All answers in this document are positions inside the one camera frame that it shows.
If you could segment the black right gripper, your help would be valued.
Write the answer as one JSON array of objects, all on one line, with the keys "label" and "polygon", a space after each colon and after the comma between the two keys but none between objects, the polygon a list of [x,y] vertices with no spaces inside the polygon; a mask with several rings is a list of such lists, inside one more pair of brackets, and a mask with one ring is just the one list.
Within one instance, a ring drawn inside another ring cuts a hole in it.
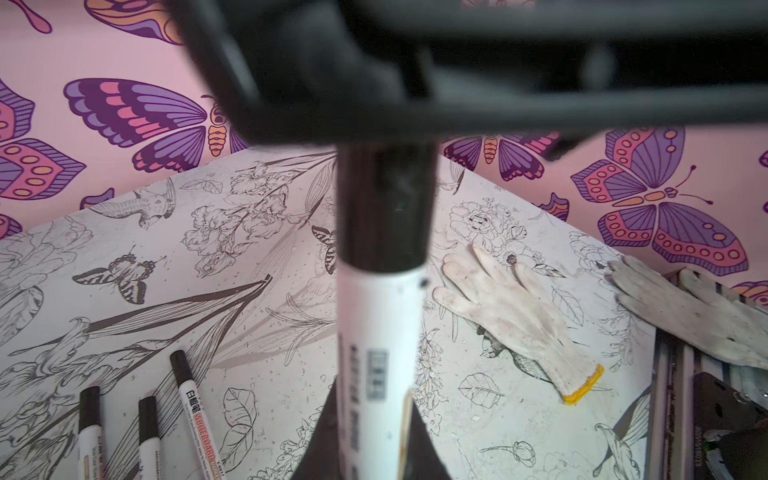
[{"label": "black right gripper", "polygon": [[168,1],[252,144],[763,124],[763,1]]}]

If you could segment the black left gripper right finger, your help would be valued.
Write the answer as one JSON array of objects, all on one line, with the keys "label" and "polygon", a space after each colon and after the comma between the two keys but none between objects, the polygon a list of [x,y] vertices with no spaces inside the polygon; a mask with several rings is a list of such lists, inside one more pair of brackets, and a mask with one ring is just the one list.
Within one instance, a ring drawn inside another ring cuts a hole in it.
[{"label": "black left gripper right finger", "polygon": [[407,480],[450,480],[417,407],[412,408],[407,449]]}]

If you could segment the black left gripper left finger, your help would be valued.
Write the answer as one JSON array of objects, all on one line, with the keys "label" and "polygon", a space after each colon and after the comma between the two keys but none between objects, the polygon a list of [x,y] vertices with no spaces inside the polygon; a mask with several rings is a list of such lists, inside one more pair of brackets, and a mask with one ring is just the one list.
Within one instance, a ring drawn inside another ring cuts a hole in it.
[{"label": "black left gripper left finger", "polygon": [[332,384],[309,444],[295,468],[293,480],[339,478],[337,385]]}]

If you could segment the white marker pen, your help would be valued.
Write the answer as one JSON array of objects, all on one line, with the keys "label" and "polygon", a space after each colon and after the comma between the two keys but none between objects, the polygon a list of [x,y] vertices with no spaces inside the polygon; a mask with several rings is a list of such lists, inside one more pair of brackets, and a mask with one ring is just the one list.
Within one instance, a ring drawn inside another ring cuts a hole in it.
[{"label": "white marker pen", "polygon": [[155,396],[138,403],[139,420],[139,479],[161,480],[160,434]]},{"label": "white marker pen", "polygon": [[183,350],[173,352],[170,363],[203,478],[224,480],[226,474],[186,353]]},{"label": "white marker pen", "polygon": [[103,480],[101,390],[91,386],[80,392],[78,405],[78,479]]},{"label": "white marker pen", "polygon": [[337,267],[339,469],[343,479],[400,479],[408,448],[423,303],[418,267]]}]

